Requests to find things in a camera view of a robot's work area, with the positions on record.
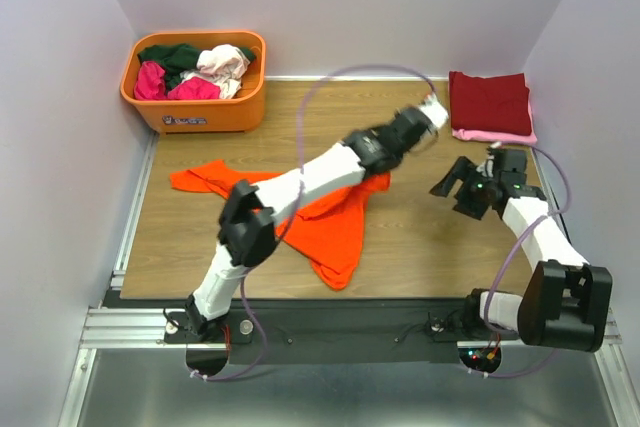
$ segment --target dark red folded cloth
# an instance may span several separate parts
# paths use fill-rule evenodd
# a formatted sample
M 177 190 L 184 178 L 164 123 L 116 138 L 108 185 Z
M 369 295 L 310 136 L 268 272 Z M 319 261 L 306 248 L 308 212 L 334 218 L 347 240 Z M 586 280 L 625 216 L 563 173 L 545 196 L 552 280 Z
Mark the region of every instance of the dark red folded cloth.
M 485 79 L 449 72 L 449 99 L 454 130 L 531 134 L 524 74 Z

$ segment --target white baseboard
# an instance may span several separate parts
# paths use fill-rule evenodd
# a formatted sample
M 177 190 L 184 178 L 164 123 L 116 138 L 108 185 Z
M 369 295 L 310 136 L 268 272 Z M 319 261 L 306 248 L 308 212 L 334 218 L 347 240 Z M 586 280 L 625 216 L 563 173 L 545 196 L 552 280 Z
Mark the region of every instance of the white baseboard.
M 427 75 L 433 81 L 448 81 L 448 75 Z M 316 81 L 324 78 L 323 75 L 267 75 L 267 80 L 299 80 L 299 81 Z M 343 75 L 331 79 L 332 81 L 395 81 L 395 82 L 407 82 L 407 81 L 419 81 L 417 77 L 411 76 L 391 76 L 391 75 Z

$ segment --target metal frame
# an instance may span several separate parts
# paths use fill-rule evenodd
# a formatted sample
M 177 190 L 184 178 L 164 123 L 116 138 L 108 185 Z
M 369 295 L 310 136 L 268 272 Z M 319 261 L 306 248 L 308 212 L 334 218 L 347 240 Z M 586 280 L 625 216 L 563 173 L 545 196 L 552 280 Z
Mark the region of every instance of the metal frame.
M 145 151 L 140 178 L 113 268 L 112 289 L 119 290 L 122 287 L 157 142 L 158 134 L 154 133 L 150 137 Z M 535 153 L 533 158 L 543 191 L 549 199 L 553 199 L 553 190 L 542 173 Z M 564 230 L 562 222 L 558 221 L 558 224 Z M 161 309 L 90 309 L 86 317 L 59 426 L 73 427 L 78 424 L 89 388 L 93 365 L 100 349 L 184 349 L 183 345 L 164 343 L 165 325 L 166 321 Z M 505 342 L 514 343 L 514 345 L 521 343 L 520 341 Z M 459 346 L 478 346 L 480 344 L 482 342 L 458 343 Z M 618 331 L 613 311 L 610 310 L 604 344 L 595 354 L 597 365 L 618 425 L 622 427 L 640 426 L 640 405 L 620 344 L 622 344 L 622 337 Z M 225 346 L 224 344 L 195 344 L 189 345 L 189 348 L 224 350 Z

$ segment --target dark green cloth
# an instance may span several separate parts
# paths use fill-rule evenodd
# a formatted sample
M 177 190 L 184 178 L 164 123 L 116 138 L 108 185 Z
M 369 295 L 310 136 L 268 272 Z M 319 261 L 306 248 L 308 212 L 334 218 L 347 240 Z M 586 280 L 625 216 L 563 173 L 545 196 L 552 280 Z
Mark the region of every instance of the dark green cloth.
M 240 49 L 240 52 L 244 54 L 244 56 L 247 58 L 249 62 L 253 62 L 254 60 L 256 60 L 256 54 L 251 52 L 251 50 L 249 50 L 247 47 L 238 47 L 238 48 Z
M 190 44 L 158 44 L 141 51 L 138 54 L 138 59 L 140 59 L 140 63 L 152 60 L 164 69 L 164 82 L 166 91 L 169 92 L 182 82 L 181 72 L 196 69 L 200 52 L 202 49 L 196 49 Z

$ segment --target gray floor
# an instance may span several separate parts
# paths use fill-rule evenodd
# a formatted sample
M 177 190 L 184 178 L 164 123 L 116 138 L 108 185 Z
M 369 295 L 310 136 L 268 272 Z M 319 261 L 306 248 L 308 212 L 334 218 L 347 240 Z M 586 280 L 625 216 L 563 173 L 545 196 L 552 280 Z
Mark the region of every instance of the gray floor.
M 546 356 L 504 349 L 500 372 Z M 428 363 L 263 366 L 251 379 L 190 379 L 181 350 L 101 351 L 84 427 L 609 426 L 616 425 L 590 354 L 562 352 L 517 380 Z

